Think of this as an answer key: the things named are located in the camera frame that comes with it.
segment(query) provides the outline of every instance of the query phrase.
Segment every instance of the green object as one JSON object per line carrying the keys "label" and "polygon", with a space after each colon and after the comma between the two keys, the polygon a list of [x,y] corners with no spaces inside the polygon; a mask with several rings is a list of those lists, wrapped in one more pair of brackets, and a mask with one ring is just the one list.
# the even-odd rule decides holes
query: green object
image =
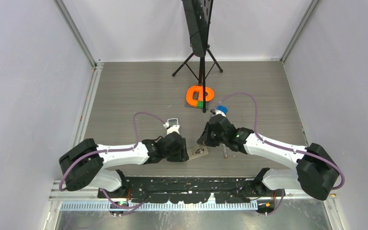
{"label": "green object", "polygon": [[202,101],[198,101],[197,108],[202,108],[204,103]]}

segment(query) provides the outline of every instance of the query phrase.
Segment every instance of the orange ring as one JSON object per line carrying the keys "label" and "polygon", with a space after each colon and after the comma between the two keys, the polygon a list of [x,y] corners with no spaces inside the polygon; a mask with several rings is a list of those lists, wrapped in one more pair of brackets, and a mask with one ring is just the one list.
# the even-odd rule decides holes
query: orange ring
{"label": "orange ring", "polygon": [[[198,100],[194,100],[194,98],[193,98],[194,93],[196,93],[196,92],[198,93]],[[215,93],[214,93],[214,91],[211,88],[205,87],[205,92],[207,93],[206,96],[205,96],[205,101],[206,102],[209,102],[212,99],[214,99]],[[200,86],[200,85],[191,86],[187,90],[187,97],[186,97],[187,103],[190,106],[197,107],[198,102],[202,102],[203,101],[202,95],[204,95],[203,94],[203,90],[202,90],[202,86]]]}

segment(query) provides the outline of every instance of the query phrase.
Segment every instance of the white wall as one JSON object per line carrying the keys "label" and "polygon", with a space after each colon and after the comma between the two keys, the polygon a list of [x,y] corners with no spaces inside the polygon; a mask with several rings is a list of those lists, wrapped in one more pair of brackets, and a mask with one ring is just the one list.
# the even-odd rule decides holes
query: white wall
{"label": "white wall", "polygon": [[[311,0],[215,0],[209,44],[220,60],[279,60]],[[101,61],[184,60],[181,0],[65,0]]]}
{"label": "white wall", "polygon": [[323,0],[286,71],[308,139],[346,175],[346,229],[368,229],[368,1]]}
{"label": "white wall", "polygon": [[0,230],[42,229],[91,72],[52,0],[0,0]]}

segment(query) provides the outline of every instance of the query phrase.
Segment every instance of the cable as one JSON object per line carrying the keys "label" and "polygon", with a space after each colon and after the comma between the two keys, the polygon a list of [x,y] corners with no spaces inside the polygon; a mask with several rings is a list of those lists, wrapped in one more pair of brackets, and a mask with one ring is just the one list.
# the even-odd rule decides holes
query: cable
{"label": "cable", "polygon": [[130,199],[130,188],[127,190],[127,197],[126,197],[126,201],[128,201]]}
{"label": "cable", "polygon": [[207,27],[207,26],[204,26],[204,27],[202,27],[201,29],[199,29],[197,32],[193,33],[193,35],[191,35],[191,36],[190,36],[190,40],[191,40],[191,38],[192,38],[194,35],[196,35],[197,33],[199,33],[201,30],[205,29],[206,27]]}
{"label": "cable", "polygon": [[159,136],[158,138],[156,138],[156,139],[151,139],[151,140],[153,140],[153,141],[158,141],[160,138],[163,138],[163,136]]}
{"label": "cable", "polygon": [[281,206],[281,204],[283,203],[283,198],[284,198],[284,188],[281,189],[281,198],[280,198],[280,202],[278,203],[278,205],[273,209],[273,211],[271,211],[270,213],[267,213],[268,216],[274,214],[278,208]]}
{"label": "cable", "polygon": [[[147,113],[147,112],[137,112],[133,115],[133,129],[135,131],[135,137],[136,137],[136,143],[133,147],[130,147],[130,148],[127,148],[127,149],[108,149],[108,150],[99,150],[99,151],[93,151],[93,152],[89,152],[87,154],[84,154],[83,156],[79,157],[76,161],[74,161],[70,166],[69,168],[65,171],[64,175],[63,175],[63,178],[60,180],[60,184],[58,185],[58,189],[63,192],[65,191],[67,188],[63,188],[63,184],[67,178],[67,176],[69,175],[69,173],[71,172],[71,170],[80,162],[82,161],[83,159],[87,158],[87,157],[90,157],[92,155],[95,155],[95,154],[98,154],[98,153],[103,153],[103,152],[123,152],[123,151],[130,151],[130,150],[134,150],[138,144],[139,144],[139,133],[138,133],[138,128],[136,126],[136,116],[139,115],[139,114],[147,114],[147,115],[150,115],[156,119],[158,119],[159,121],[161,121],[163,124],[165,123],[161,118],[159,118],[158,116],[152,114],[152,113]],[[137,208],[139,208],[143,203],[140,203],[138,205],[135,205],[135,206],[132,206],[132,207],[126,207],[126,206],[121,206],[121,205],[118,205],[116,204],[115,202],[113,202],[111,200],[111,198],[109,197],[109,195],[106,193],[105,189],[100,189],[102,191],[102,193],[105,195],[105,197],[115,206],[115,207],[118,207],[118,208],[123,208],[123,209],[132,209],[133,210],[136,210]]]}
{"label": "cable", "polygon": [[[268,145],[271,145],[273,147],[276,147],[278,149],[281,149],[281,150],[286,150],[286,151],[291,151],[293,152],[294,149],[292,148],[287,148],[287,147],[284,147],[284,146],[281,146],[281,145],[278,145],[278,144],[275,144],[275,143],[272,143],[270,141],[267,141],[267,140],[263,140],[263,138],[259,135],[259,133],[257,132],[257,118],[258,118],[258,109],[257,109],[257,102],[256,102],[256,99],[254,98],[253,95],[251,95],[250,93],[247,93],[247,92],[236,92],[236,93],[233,93],[233,94],[230,94],[229,96],[225,97],[223,100],[221,100],[219,103],[218,103],[218,106],[221,105],[224,101],[226,101],[228,98],[232,97],[232,96],[235,96],[237,94],[245,94],[249,97],[251,97],[251,99],[253,100],[254,102],[254,110],[255,110],[255,116],[254,116],[254,133],[256,134],[256,136],[261,140],[263,141],[264,143],[268,144]],[[320,157],[320,156],[317,156],[315,154],[312,154],[310,152],[306,152],[306,151],[301,151],[301,150],[297,150],[296,152],[298,153],[301,153],[301,154],[304,154],[304,155],[307,155],[307,156],[310,156],[310,157],[313,157],[313,158],[316,158],[320,161],[323,161],[325,162],[326,164],[330,165],[331,167],[333,167],[338,173],[339,175],[341,176],[341,182],[338,186],[335,186],[333,187],[332,189],[339,189],[341,188],[342,186],[344,186],[345,184],[345,176],[344,176],[344,173],[340,170],[340,168],[338,166],[336,166],[334,163],[330,162],[329,160],[323,158],[323,157]]]}
{"label": "cable", "polygon": [[128,211],[128,212],[124,212],[124,213],[122,213],[120,216],[121,217],[124,217],[124,216],[127,216],[127,215],[129,215],[129,214],[131,214],[131,213],[133,213],[134,211],[136,211],[136,209],[138,209],[140,206],[142,206],[144,203],[146,203],[147,202],[147,199],[146,200],[144,200],[144,201],[142,201],[141,203],[139,203],[139,204],[137,204],[137,205],[135,205],[135,206],[133,206],[133,207],[135,207],[135,208],[133,208],[132,210],[130,210],[130,211]]}
{"label": "cable", "polygon": [[258,198],[255,198],[255,199],[250,199],[250,200],[257,200],[257,199],[259,199],[259,198],[261,198],[262,197],[262,195],[261,196],[259,196]]}
{"label": "cable", "polygon": [[273,204],[275,204],[276,203],[276,191],[274,191],[274,193],[273,193]]}

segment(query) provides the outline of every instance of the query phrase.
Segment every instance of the white device with screen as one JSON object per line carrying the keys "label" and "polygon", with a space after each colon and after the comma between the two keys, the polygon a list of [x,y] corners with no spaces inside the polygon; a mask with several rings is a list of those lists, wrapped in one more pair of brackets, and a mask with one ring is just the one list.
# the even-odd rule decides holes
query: white device with screen
{"label": "white device with screen", "polygon": [[164,127],[167,129],[167,134],[176,132],[180,134],[178,129],[180,128],[180,124],[178,123],[177,118],[170,118],[167,120],[167,122],[164,124]]}

